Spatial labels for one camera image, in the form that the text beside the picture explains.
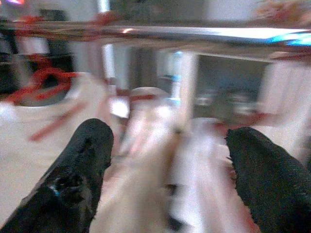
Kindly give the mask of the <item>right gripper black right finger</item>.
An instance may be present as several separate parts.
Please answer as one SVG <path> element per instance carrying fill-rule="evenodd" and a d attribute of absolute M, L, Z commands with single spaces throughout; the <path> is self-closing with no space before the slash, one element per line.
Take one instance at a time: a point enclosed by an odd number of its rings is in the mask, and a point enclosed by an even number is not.
<path fill-rule="evenodd" d="M 251 127 L 225 137 L 235 189 L 262 233 L 311 231 L 311 173 L 284 148 Z"/>

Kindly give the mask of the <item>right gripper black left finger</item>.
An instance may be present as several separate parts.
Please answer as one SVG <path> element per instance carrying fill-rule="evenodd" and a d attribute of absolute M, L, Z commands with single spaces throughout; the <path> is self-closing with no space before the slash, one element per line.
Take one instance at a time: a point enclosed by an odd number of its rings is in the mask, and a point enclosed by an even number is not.
<path fill-rule="evenodd" d="M 97 118 L 81 123 L 48 170 L 10 214 L 2 233 L 87 233 L 97 213 L 114 135 Z"/>

